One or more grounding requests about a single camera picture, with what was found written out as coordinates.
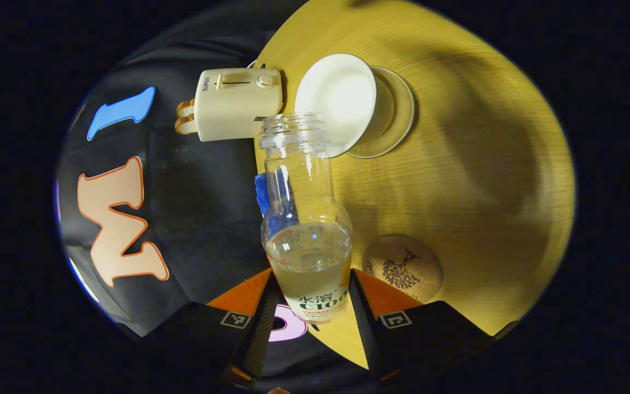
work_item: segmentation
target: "white plate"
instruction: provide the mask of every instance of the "white plate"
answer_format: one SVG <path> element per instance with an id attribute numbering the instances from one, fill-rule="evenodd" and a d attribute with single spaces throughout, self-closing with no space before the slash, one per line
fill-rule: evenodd
<path id="1" fill-rule="evenodd" d="M 376 107 L 376 79 L 366 62 L 337 53 L 318 60 L 298 86 L 296 112 L 319 112 L 325 120 L 330 157 L 351 148 L 366 131 Z"/>

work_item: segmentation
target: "round wooden table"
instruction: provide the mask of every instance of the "round wooden table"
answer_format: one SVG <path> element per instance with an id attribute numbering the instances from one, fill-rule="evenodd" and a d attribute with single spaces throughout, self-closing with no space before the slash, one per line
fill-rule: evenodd
<path id="1" fill-rule="evenodd" d="M 444 300 L 495 335 L 537 302 L 562 261 L 575 215 L 567 140 L 550 106 L 509 60 L 415 3 L 310 0 L 257 65 L 282 70 L 283 112 L 315 62 L 350 53 L 403 77 L 412 130 L 375 159 L 332 160 L 335 196 L 353 222 L 352 267 L 380 235 L 405 234 L 438 256 Z M 257 168 L 265 154 L 255 140 Z M 351 308 L 310 333 L 368 368 Z"/>

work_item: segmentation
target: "wood grain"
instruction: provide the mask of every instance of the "wood grain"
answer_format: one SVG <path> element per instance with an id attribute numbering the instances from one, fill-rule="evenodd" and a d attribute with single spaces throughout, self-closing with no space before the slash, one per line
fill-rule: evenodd
<path id="1" fill-rule="evenodd" d="M 409 135 L 388 154 L 332 160 L 335 196 L 353 222 L 352 267 L 362 269 L 376 237 L 406 234 L 444 270 L 425 302 L 448 302 L 490 335 L 520 319 L 557 271 L 575 214 L 573 163 L 550 106 L 497 50 L 427 8 L 311 0 L 257 59 L 283 72 L 283 112 L 293 111 L 308 68 L 333 53 L 393 70 L 418 104 Z M 255 152 L 263 172 L 256 141 Z M 355 320 L 328 326 L 311 332 L 366 367 Z"/>

